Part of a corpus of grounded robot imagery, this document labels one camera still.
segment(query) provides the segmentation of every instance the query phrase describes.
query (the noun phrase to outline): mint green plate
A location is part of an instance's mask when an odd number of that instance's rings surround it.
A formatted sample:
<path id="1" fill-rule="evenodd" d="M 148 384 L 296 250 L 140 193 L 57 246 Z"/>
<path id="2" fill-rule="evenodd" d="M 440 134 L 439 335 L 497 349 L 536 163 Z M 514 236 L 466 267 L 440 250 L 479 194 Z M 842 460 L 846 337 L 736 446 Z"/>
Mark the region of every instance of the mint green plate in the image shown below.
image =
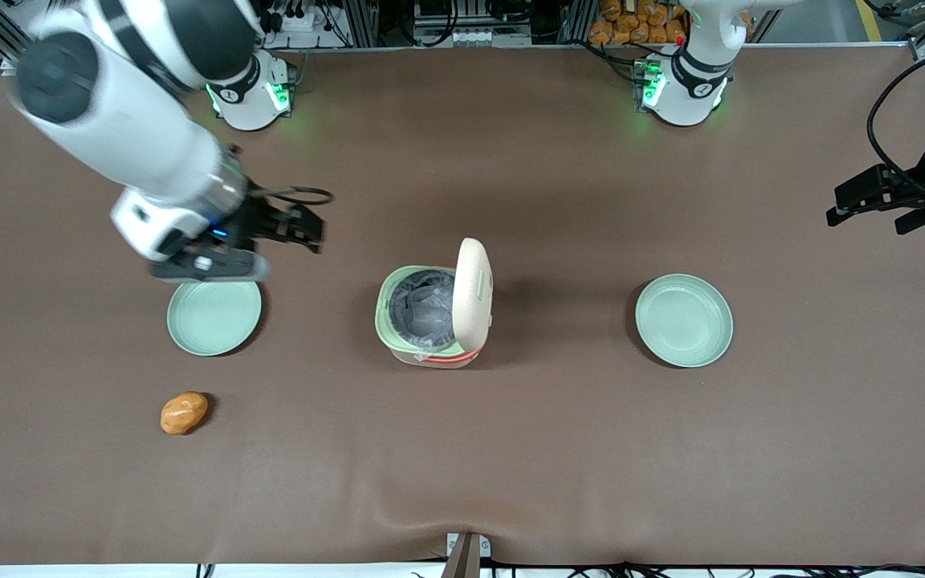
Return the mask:
<path id="1" fill-rule="evenodd" d="M 723 357 L 734 338 L 727 300 L 693 275 L 655 279 L 638 297 L 634 314 L 645 345 L 679 367 L 709 365 Z"/>
<path id="2" fill-rule="evenodd" d="M 169 300 L 166 327 L 182 350 L 221 355 L 245 343 L 262 311 L 263 296 L 255 283 L 185 283 Z"/>

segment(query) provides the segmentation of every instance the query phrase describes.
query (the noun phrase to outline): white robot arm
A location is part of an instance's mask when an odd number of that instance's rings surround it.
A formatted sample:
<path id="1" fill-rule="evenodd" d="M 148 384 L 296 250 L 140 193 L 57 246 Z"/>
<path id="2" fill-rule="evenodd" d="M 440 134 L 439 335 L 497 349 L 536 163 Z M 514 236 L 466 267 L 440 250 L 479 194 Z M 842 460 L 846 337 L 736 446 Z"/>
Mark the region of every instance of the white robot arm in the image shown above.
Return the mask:
<path id="1" fill-rule="evenodd" d="M 176 100 L 209 84 L 226 95 L 236 128 L 280 114 L 276 66 L 254 51 L 247 0 L 83 0 L 51 12 L 39 32 L 16 67 L 15 105 L 67 153 L 125 185 L 111 217 L 155 261 L 154 275 L 261 279 L 268 266 L 253 237 L 319 250 L 323 221 L 301 206 L 269 206 L 267 191 Z"/>
<path id="2" fill-rule="evenodd" d="M 727 73 L 741 51 L 748 27 L 745 10 L 777 10 L 803 0 L 682 0 L 691 15 L 687 42 L 669 55 L 652 55 L 658 72 L 642 88 L 642 106 L 662 120 L 690 127 L 719 106 Z"/>

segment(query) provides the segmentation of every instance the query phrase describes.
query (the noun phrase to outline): table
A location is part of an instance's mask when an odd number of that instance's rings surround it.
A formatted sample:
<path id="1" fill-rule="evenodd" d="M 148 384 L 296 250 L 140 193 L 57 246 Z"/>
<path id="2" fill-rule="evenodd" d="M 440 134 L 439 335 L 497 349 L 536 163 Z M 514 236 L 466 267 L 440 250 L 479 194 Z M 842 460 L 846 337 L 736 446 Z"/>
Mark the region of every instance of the table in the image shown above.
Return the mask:
<path id="1" fill-rule="evenodd" d="M 173 287 L 109 222 L 119 186 L 52 146 L 0 82 L 0 564 L 318 563 L 440 556 L 489 535 L 519 564 L 925 564 L 925 230 L 829 228 L 876 162 L 864 118 L 904 47 L 753 48 L 697 128 L 634 111 L 593 55 L 318 55 L 292 120 L 234 132 L 264 186 L 328 188 L 324 253 L 267 244 L 267 321 L 236 355 L 169 339 Z M 878 134 L 925 148 L 925 71 Z M 381 280 L 495 268 L 465 370 L 406 366 Z M 639 289 L 726 295 L 712 366 L 642 350 Z M 158 429 L 184 390 L 194 435 Z"/>

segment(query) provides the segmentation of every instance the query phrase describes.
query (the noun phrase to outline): electrical cable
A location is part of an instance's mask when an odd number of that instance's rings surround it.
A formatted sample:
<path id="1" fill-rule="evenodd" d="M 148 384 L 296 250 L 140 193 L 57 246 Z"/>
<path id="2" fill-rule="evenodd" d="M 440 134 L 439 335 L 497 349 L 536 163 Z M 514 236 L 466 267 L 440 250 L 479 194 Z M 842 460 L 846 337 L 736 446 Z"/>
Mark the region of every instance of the electrical cable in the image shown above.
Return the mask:
<path id="1" fill-rule="evenodd" d="M 491 15 L 492 18 L 498 19 L 502 22 L 526 22 L 530 19 L 530 16 L 533 15 L 533 2 L 528 3 L 525 11 L 520 12 L 520 14 L 506 14 L 506 12 L 497 10 L 495 8 L 495 0 L 484 0 L 484 10 Z"/>
<path id="2" fill-rule="evenodd" d="M 319 195 L 320 198 L 289 197 L 291 193 L 315 194 Z M 257 189 L 253 191 L 253 195 L 254 197 L 278 198 L 280 201 L 290 202 L 292 205 L 310 205 L 312 207 L 327 205 L 330 204 L 330 202 L 334 202 L 334 193 L 331 193 L 329 190 L 311 186 L 289 186 L 282 190 Z"/>
<path id="3" fill-rule="evenodd" d="M 404 36 L 408 43 L 414 45 L 414 47 L 436 47 L 438 44 L 444 43 L 455 31 L 456 25 L 459 22 L 459 10 L 458 6 L 455 5 L 455 0 L 447 0 L 448 2 L 448 15 L 445 18 L 445 30 L 441 33 L 441 36 L 437 40 L 434 40 L 433 43 L 426 44 L 422 40 L 416 40 L 416 38 L 409 33 L 406 29 L 405 21 L 406 18 L 399 18 L 399 30 L 401 31 L 401 36 Z M 411 6 L 411 0 L 405 0 L 403 6 Z"/>
<path id="4" fill-rule="evenodd" d="M 902 15 L 902 12 L 898 12 L 894 8 L 877 6 L 876 4 L 873 4 L 873 0 L 862 0 L 862 2 L 865 3 L 866 6 L 868 6 L 871 10 L 873 10 L 873 12 L 877 12 L 877 15 L 880 16 L 880 18 L 898 18 L 900 15 Z"/>
<path id="5" fill-rule="evenodd" d="M 341 25 L 334 19 L 333 10 L 331 10 L 330 4 L 327 0 L 319 0 L 316 3 L 316 6 L 320 8 L 320 12 L 323 12 L 324 18 L 327 19 L 327 23 L 330 23 L 331 30 L 334 32 L 334 36 L 337 36 L 337 39 L 344 44 L 343 48 L 349 48 L 352 46 L 352 43 L 348 42 L 348 36 L 344 35 L 344 32 L 341 30 Z"/>
<path id="6" fill-rule="evenodd" d="M 581 47 L 587 48 L 588 51 L 591 51 L 591 54 L 598 56 L 599 59 L 612 59 L 612 61 L 615 63 L 634 63 L 632 59 L 621 59 L 619 58 L 619 56 L 607 55 L 605 52 L 605 45 L 603 44 L 601 45 L 601 48 L 599 48 L 599 47 L 595 47 L 595 45 L 592 43 L 588 43 L 587 40 L 577 40 L 577 39 L 566 40 L 565 43 L 563 44 L 579 44 L 581 45 Z M 643 51 L 652 52 L 653 55 L 665 56 L 665 58 L 668 58 L 668 59 L 671 59 L 673 58 L 673 56 L 676 56 L 679 54 L 679 51 L 676 51 L 676 52 L 673 52 L 672 55 L 669 55 L 669 54 L 666 54 L 666 52 L 657 51 L 657 49 L 654 49 L 653 47 L 646 47 L 645 44 L 640 44 L 640 43 L 624 43 L 623 45 L 624 47 L 638 47 L 642 49 Z"/>
<path id="7" fill-rule="evenodd" d="M 904 182 L 906 182 L 910 186 L 914 186 L 915 188 L 917 188 L 917 190 L 924 191 L 925 193 L 925 185 L 920 184 L 919 181 L 915 180 L 914 178 L 911 178 L 911 176 L 909 176 L 909 173 L 904 171 L 904 169 L 902 169 L 902 167 L 900 167 L 900 165 L 897 164 L 897 162 L 891 160 L 890 155 L 888 155 L 886 151 L 884 151 L 884 147 L 880 146 L 880 143 L 877 142 L 877 135 L 876 135 L 876 132 L 874 132 L 873 130 L 874 118 L 877 117 L 878 110 L 880 110 L 880 107 L 884 104 L 884 101 L 887 100 L 887 97 L 891 94 L 891 91 L 893 91 L 893 89 L 895 89 L 897 85 L 901 84 L 903 80 L 909 77 L 911 73 L 914 73 L 915 71 L 923 68 L 924 66 L 925 66 L 925 59 L 919 59 L 919 61 L 915 61 L 915 63 L 913 63 L 913 65 L 909 66 L 909 68 L 904 70 L 902 74 L 895 76 L 894 80 L 891 80 L 891 83 L 887 85 L 887 88 L 884 88 L 884 92 L 881 92 L 880 96 L 877 96 L 877 102 L 873 103 L 873 108 L 870 109 L 870 116 L 866 118 L 866 136 L 867 138 L 870 139 L 870 146 L 873 147 L 874 152 L 877 153 L 877 157 L 880 157 L 880 160 L 884 162 L 884 165 L 887 165 L 888 169 L 891 169 L 891 171 L 895 175 L 899 176 L 900 179 L 902 179 Z M 914 568 L 914 567 L 896 566 L 896 564 L 890 564 L 889 568 Z M 874 570 L 863 571 L 862 573 L 856 574 L 856 577 L 863 576 L 865 574 L 869 574 L 870 572 L 876 572 L 876 571 L 877 571 L 876 568 L 874 568 Z"/>

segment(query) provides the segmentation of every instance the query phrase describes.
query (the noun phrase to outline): bin lid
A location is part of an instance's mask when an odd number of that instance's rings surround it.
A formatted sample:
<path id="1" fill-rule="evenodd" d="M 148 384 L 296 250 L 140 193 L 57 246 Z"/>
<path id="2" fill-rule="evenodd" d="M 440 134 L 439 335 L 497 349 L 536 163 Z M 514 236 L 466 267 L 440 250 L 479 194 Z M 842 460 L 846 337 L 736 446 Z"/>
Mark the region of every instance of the bin lid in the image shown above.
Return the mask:
<path id="1" fill-rule="evenodd" d="M 455 340 L 468 352 L 484 347 L 491 326 L 491 261 L 476 238 L 464 238 L 455 263 L 452 293 L 452 330 Z"/>

